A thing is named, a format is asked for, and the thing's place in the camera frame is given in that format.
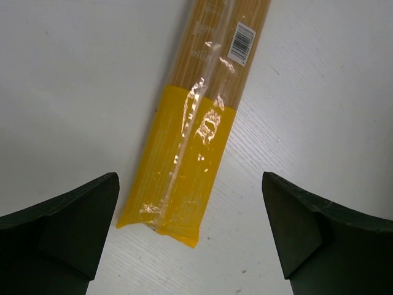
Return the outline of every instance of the black object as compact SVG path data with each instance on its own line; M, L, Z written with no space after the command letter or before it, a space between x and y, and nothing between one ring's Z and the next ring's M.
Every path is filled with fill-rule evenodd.
M393 294L393 222L311 194L273 173L263 198L295 295Z
M119 195L116 173L0 218L0 294L85 294Z

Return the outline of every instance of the yellow wrapper section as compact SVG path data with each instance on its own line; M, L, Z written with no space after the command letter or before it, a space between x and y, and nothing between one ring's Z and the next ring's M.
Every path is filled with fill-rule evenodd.
M161 200L168 190L184 124L192 114L194 99L189 94L188 90L166 86L117 228L145 223L159 234L169 235L193 248L198 243L200 224L236 111L224 106L222 100L202 99L194 114L195 124L168 206L161 212Z

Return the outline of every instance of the spaghetti package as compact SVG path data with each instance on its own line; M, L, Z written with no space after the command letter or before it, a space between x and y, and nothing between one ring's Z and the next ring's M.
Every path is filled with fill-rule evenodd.
M190 247L198 243L269 0L194 0L124 212Z

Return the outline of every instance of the tabletop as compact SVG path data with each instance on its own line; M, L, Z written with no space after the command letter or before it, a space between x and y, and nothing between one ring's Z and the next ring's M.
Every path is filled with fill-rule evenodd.
M393 2L272 0L194 250L143 225L114 227L189 9L0 2L0 216L116 171L88 294L292 294L264 171L393 219Z

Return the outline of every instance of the white label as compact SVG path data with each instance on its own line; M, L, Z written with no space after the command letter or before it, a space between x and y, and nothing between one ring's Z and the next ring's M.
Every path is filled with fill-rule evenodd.
M245 66L254 43L254 39L255 31L241 22L238 22L228 57L240 65Z

